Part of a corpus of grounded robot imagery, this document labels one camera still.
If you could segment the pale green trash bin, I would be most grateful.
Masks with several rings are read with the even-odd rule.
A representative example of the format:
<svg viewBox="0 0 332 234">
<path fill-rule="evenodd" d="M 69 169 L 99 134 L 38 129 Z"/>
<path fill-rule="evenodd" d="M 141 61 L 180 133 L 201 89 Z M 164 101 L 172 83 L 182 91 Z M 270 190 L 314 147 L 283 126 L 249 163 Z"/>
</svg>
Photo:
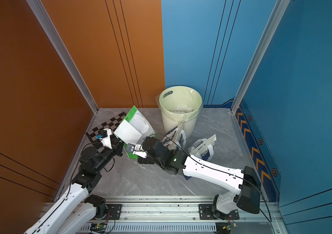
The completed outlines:
<svg viewBox="0 0 332 234">
<path fill-rule="evenodd" d="M 190 87 L 173 86 L 164 90 L 155 99 L 161 110 L 165 132 L 182 124 L 186 137 L 189 138 L 202 113 L 201 95 Z"/>
</svg>

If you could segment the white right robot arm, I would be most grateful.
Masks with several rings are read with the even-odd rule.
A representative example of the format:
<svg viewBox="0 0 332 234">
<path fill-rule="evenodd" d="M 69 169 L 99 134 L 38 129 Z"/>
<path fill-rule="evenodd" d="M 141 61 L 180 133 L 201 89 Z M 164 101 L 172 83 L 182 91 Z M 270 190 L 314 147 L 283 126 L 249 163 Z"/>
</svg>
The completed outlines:
<svg viewBox="0 0 332 234">
<path fill-rule="evenodd" d="M 260 213 L 261 181 L 252 167 L 243 170 L 226 168 L 187 154 L 182 149 L 170 150 L 158 139 L 148 137 L 130 152 L 149 159 L 171 175 L 183 174 L 214 183 L 228 190 L 216 195 L 211 214 L 215 219 L 232 217 L 238 209 L 250 214 Z"/>
</svg>

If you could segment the aluminium corner post right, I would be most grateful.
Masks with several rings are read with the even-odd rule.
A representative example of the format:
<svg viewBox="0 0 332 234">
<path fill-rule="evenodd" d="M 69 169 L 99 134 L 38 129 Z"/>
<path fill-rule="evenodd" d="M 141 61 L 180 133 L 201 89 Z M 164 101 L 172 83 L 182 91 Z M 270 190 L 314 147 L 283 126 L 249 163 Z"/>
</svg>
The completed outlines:
<svg viewBox="0 0 332 234">
<path fill-rule="evenodd" d="M 232 106 L 230 109 L 232 114 L 235 114 L 237 109 L 239 108 L 239 105 L 244 98 L 244 95 L 257 71 L 258 66 L 261 63 L 261 60 L 273 38 L 273 35 L 274 35 L 280 21 L 283 18 L 283 15 L 284 15 L 289 3 L 290 3 L 290 0 L 276 1 L 275 6 L 269 17 L 269 20 L 266 24 L 266 27 L 265 27 L 265 29 L 262 33 L 262 36 L 259 40 L 259 43 L 256 47 L 254 55 L 251 59 L 251 62 L 248 66 L 248 69 L 245 73 L 245 76 L 243 77 L 243 80 L 239 86 L 235 99 L 232 103 Z"/>
</svg>

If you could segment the aluminium corner post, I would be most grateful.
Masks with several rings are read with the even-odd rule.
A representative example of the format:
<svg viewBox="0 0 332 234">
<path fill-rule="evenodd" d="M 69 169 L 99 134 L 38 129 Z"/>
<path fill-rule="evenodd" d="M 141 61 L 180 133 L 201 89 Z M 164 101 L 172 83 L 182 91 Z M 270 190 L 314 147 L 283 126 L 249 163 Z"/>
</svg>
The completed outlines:
<svg viewBox="0 0 332 234">
<path fill-rule="evenodd" d="M 32 12 L 36 16 L 41 27 L 48 36 L 50 42 L 58 53 L 61 61 L 68 70 L 69 74 L 73 78 L 83 97 L 85 98 L 87 104 L 94 114 L 97 114 L 99 107 L 94 100 L 86 82 L 84 81 L 78 67 L 76 66 L 72 56 L 70 55 L 67 47 L 65 46 L 58 30 L 56 29 L 52 19 L 50 18 L 47 10 L 45 9 L 43 3 L 39 0 L 27 0 Z"/>
<path fill-rule="evenodd" d="M 232 114 L 235 114 L 237 109 L 239 108 L 239 105 L 244 98 L 244 95 L 257 71 L 258 66 L 261 63 L 261 60 L 273 38 L 273 35 L 274 35 L 280 21 L 283 18 L 283 15 L 284 15 L 289 3 L 290 3 L 290 0 L 276 1 L 275 6 L 269 17 L 269 20 L 266 24 L 266 27 L 265 27 L 265 29 L 262 33 L 262 36 L 259 40 L 259 43 L 256 47 L 254 55 L 251 59 L 251 62 L 248 66 L 248 69 L 245 73 L 245 76 L 243 77 L 243 80 L 239 86 L 235 99 L 232 103 L 232 106 L 230 109 Z"/>
</svg>

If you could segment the green white paper bag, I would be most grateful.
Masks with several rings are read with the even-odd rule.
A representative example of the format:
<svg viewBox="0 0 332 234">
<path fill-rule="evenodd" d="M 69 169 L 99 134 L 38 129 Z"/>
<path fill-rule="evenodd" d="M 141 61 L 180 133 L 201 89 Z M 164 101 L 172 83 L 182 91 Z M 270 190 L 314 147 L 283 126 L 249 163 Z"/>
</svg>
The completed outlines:
<svg viewBox="0 0 332 234">
<path fill-rule="evenodd" d="M 133 106 L 114 134 L 124 142 L 124 150 L 130 159 L 146 159 L 142 144 L 147 137 L 154 136 L 155 131 L 137 107 Z"/>
</svg>

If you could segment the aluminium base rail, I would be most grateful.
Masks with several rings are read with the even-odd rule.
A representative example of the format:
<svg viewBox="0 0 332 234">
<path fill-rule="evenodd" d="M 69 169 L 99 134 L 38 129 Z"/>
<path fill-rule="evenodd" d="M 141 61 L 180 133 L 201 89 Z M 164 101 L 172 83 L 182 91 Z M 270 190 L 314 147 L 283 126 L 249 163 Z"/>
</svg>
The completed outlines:
<svg viewBox="0 0 332 234">
<path fill-rule="evenodd" d="M 260 213 L 237 210 L 232 217 L 215 219 L 212 196 L 107 196 L 106 205 L 114 220 L 112 234 L 285 234 L 287 230 L 274 203 L 260 203 Z M 237 227 L 227 230 L 228 224 Z"/>
</svg>

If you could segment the aluminium corner post left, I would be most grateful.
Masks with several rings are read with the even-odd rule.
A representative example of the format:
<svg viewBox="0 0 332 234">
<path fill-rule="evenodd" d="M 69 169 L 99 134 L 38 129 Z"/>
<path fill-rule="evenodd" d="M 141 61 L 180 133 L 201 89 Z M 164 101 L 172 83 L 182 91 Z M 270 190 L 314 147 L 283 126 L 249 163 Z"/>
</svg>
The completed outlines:
<svg viewBox="0 0 332 234">
<path fill-rule="evenodd" d="M 52 19 L 50 18 L 47 10 L 45 9 L 43 3 L 39 0 L 27 0 L 32 12 L 36 16 L 41 27 L 48 36 L 50 42 L 58 53 L 61 61 L 68 70 L 69 74 L 73 78 L 83 97 L 85 98 L 87 104 L 94 114 L 97 114 L 99 107 L 94 100 L 86 82 L 84 81 L 78 67 L 76 66 L 72 56 L 70 55 L 67 47 L 65 46 L 58 30 L 56 29 Z"/>
</svg>

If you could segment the black white chessboard box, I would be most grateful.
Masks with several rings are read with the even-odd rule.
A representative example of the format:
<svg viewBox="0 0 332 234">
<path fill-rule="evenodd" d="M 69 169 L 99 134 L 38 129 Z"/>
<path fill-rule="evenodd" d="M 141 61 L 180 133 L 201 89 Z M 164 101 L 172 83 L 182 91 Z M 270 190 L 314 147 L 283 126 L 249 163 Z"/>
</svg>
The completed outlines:
<svg viewBox="0 0 332 234">
<path fill-rule="evenodd" d="M 88 130 L 86 132 L 86 136 L 88 137 L 92 145 L 97 150 L 101 151 L 103 149 L 103 144 L 100 140 L 100 137 L 103 137 L 105 135 L 105 129 L 110 129 L 112 132 L 114 132 L 125 117 L 126 112 L 122 112 L 116 116 L 113 116 L 107 121 L 100 123 L 92 129 Z"/>
</svg>

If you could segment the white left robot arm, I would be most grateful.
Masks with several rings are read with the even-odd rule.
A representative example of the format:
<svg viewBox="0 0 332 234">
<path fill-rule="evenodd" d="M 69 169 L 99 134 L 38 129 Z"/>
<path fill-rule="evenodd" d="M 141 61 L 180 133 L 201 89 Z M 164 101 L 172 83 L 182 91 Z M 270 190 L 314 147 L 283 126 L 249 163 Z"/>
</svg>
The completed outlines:
<svg viewBox="0 0 332 234">
<path fill-rule="evenodd" d="M 101 171 L 114 158 L 122 156 L 124 142 L 115 140 L 111 147 L 98 152 L 94 147 L 85 148 L 80 157 L 77 175 L 62 197 L 26 234 L 75 234 L 92 219 L 110 219 L 105 198 L 91 192 L 100 181 Z"/>
</svg>

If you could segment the green circuit board left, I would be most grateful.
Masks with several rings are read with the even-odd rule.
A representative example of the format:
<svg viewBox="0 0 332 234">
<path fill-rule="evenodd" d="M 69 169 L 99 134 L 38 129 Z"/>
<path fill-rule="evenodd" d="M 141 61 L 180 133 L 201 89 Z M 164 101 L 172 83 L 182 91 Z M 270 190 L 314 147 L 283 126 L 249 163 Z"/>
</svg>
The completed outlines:
<svg viewBox="0 0 332 234">
<path fill-rule="evenodd" d="M 92 223 L 90 226 L 90 233 L 104 234 L 107 230 L 107 223 Z"/>
</svg>

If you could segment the white paper scraps in bin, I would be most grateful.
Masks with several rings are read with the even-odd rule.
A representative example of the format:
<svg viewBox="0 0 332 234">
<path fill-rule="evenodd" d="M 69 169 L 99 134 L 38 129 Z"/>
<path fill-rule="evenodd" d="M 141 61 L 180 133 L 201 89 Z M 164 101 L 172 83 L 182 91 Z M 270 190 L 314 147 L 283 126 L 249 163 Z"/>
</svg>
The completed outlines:
<svg viewBox="0 0 332 234">
<path fill-rule="evenodd" d="M 171 110 L 172 113 L 174 114 L 188 114 L 193 112 L 193 109 L 188 107 L 187 105 L 179 105 L 177 107 L 175 107 L 174 109 Z"/>
</svg>

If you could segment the white receipt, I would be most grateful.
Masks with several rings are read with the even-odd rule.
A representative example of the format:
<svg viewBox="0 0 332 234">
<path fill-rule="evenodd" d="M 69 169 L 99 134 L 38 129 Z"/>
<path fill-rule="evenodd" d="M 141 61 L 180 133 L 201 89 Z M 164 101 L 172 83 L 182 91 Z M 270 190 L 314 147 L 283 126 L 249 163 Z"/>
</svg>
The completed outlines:
<svg viewBox="0 0 332 234">
<path fill-rule="evenodd" d="M 114 134 L 126 144 L 138 144 L 145 129 L 146 127 L 143 121 L 135 121 L 132 119 L 131 122 L 128 122 L 127 120 L 123 120 L 114 131 Z"/>
</svg>

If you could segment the blue white bag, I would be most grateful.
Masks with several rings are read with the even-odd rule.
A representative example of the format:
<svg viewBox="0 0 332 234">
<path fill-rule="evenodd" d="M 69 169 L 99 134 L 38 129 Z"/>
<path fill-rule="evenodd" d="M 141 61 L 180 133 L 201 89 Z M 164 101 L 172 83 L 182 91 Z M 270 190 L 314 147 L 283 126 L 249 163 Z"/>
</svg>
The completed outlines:
<svg viewBox="0 0 332 234">
<path fill-rule="evenodd" d="M 176 126 L 170 130 L 163 138 L 162 144 L 169 150 L 184 150 L 187 142 L 187 136 L 184 131 L 184 124 Z"/>
<path fill-rule="evenodd" d="M 214 147 L 217 141 L 216 135 L 210 138 L 198 139 L 189 149 L 188 152 L 199 159 L 210 162 L 214 156 Z"/>
</svg>

